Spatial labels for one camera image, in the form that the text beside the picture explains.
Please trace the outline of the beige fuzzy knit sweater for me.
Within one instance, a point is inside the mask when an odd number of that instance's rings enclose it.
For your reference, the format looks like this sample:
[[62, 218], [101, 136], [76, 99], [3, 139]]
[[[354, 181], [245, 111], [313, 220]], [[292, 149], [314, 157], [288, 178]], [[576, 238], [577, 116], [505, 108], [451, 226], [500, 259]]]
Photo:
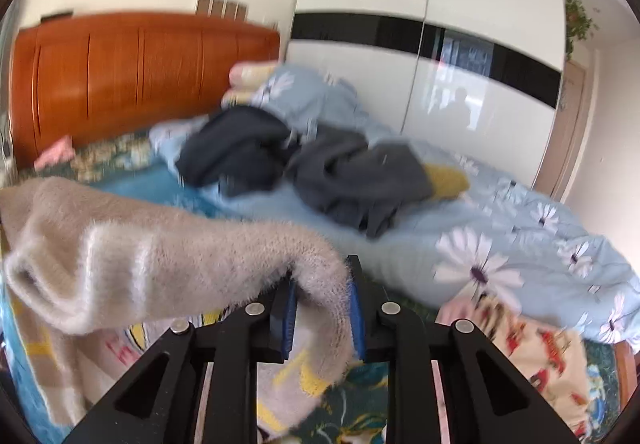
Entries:
[[258, 424], [282, 435], [345, 376], [355, 350], [349, 271], [299, 225], [209, 219], [64, 178], [1, 192], [14, 321], [50, 420], [71, 427], [136, 360], [136, 325], [252, 301], [281, 277], [302, 290], [290, 363], [258, 369]]

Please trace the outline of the dark grey clothes pile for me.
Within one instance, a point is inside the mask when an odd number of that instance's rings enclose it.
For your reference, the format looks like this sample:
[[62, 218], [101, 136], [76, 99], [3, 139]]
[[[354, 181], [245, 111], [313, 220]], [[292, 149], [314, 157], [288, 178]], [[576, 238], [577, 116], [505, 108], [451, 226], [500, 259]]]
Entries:
[[217, 183], [230, 197], [286, 180], [308, 207], [368, 238], [386, 232], [401, 207], [435, 195], [405, 144], [370, 145], [360, 132], [327, 123], [302, 141], [276, 116], [247, 105], [210, 117], [183, 144], [176, 168], [187, 185]]

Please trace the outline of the pink floral quilt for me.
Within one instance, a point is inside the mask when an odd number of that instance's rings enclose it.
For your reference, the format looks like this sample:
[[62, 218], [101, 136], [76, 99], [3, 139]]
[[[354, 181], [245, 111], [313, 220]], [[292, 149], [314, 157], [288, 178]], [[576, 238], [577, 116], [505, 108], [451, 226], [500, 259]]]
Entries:
[[570, 427], [576, 438], [590, 435], [587, 357], [582, 337], [515, 314], [498, 299], [456, 298], [443, 305], [436, 322], [472, 321], [518, 368]]

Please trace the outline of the blue floral bed blanket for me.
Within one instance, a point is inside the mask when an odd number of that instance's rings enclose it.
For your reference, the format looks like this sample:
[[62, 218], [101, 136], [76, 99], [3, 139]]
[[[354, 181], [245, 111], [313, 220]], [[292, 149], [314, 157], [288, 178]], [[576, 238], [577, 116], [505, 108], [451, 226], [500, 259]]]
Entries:
[[[183, 189], [142, 133], [125, 134], [81, 149], [67, 163], [43, 169], [99, 190], [161, 205], [176, 206], [215, 218], [218, 210], [193, 191]], [[2, 328], [8, 371], [2, 375], [26, 424], [41, 443], [59, 443], [68, 428], [52, 424], [16, 329], [14, 306], [2, 301]], [[587, 420], [582, 440], [597, 443], [620, 413], [620, 386], [612, 346], [586, 341]], [[386, 421], [388, 370], [384, 364], [352, 366], [346, 379], [330, 390], [322, 404], [294, 432], [288, 443], [379, 443]]]

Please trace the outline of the light blue daisy duvet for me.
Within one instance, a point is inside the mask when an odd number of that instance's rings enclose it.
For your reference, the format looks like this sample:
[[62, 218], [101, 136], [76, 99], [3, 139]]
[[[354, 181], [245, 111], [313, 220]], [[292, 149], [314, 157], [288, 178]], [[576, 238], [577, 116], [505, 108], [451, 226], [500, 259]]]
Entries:
[[451, 201], [400, 209], [376, 238], [310, 208], [286, 182], [237, 197], [211, 184], [202, 196], [233, 216], [310, 227], [342, 253], [355, 253], [386, 286], [424, 305], [492, 294], [532, 319], [637, 346], [639, 275], [605, 237], [504, 172], [424, 141], [410, 147], [423, 163], [460, 171], [469, 189]]

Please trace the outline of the yellow garment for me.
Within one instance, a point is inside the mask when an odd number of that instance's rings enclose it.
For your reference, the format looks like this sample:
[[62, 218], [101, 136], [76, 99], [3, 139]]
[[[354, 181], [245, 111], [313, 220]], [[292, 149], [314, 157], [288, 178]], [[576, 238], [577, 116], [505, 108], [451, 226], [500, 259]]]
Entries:
[[423, 169], [433, 189], [433, 201], [452, 201], [470, 188], [468, 177], [460, 169], [435, 164], [424, 164]]

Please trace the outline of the wooden door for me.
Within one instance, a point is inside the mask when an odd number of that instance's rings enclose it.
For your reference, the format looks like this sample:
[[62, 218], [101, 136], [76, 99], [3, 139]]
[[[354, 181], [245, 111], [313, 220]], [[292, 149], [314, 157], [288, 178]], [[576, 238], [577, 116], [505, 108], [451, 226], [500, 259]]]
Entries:
[[554, 122], [542, 160], [534, 189], [549, 195], [556, 201], [562, 195], [562, 175], [570, 158], [570, 145], [577, 127], [582, 93], [585, 87], [585, 68], [574, 62], [566, 62], [562, 79], [562, 88]]

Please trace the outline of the pink cloth by headboard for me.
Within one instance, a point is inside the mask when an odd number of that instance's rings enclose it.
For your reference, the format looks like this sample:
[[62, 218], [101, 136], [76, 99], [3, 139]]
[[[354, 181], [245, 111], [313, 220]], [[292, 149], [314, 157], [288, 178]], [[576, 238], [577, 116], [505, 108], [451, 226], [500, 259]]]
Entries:
[[66, 135], [55, 141], [38, 156], [34, 161], [34, 169], [35, 171], [41, 171], [57, 164], [68, 163], [75, 155], [73, 140], [69, 135]]

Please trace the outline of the orange wooden headboard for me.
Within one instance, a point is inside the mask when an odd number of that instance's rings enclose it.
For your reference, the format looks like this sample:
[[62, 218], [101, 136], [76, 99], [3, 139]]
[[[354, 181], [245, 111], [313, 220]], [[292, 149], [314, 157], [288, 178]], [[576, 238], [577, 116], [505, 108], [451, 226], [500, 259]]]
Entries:
[[195, 14], [88, 14], [25, 28], [11, 56], [17, 166], [66, 135], [84, 146], [213, 112], [234, 64], [272, 61], [279, 49], [277, 30]]

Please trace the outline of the cream pillow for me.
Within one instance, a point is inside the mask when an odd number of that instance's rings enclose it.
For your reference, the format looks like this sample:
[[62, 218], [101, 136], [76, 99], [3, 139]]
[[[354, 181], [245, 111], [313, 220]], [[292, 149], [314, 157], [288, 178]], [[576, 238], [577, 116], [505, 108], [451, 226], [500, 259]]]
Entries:
[[278, 61], [240, 62], [231, 67], [229, 89], [221, 100], [223, 108], [250, 103], [254, 94], [268, 82], [278, 68]]

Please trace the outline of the white black sliding wardrobe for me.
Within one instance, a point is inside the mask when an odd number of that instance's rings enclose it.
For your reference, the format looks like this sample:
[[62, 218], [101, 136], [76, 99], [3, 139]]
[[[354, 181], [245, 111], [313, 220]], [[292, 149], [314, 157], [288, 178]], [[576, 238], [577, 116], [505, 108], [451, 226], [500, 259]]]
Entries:
[[558, 106], [564, 0], [297, 0], [286, 57], [395, 131], [526, 185]]

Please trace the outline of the green hanging plant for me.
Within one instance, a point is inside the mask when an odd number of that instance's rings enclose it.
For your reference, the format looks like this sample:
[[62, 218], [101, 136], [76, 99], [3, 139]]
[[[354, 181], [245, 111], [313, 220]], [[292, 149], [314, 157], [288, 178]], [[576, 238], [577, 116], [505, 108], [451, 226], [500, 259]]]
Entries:
[[585, 41], [599, 29], [587, 14], [582, 0], [565, 0], [565, 60], [573, 57], [574, 43]]

